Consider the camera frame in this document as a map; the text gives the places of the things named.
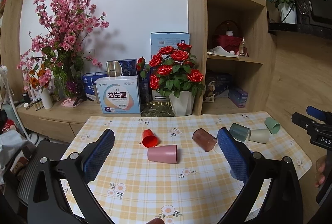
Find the person's right hand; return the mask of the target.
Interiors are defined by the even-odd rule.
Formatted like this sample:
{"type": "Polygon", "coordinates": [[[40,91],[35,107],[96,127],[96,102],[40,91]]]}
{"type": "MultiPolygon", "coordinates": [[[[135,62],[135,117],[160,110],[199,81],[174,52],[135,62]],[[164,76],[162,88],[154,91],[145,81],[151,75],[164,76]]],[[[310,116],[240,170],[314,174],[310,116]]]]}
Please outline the person's right hand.
{"type": "Polygon", "coordinates": [[[315,188],[319,188],[325,182],[326,156],[322,156],[316,161],[315,188]]]}

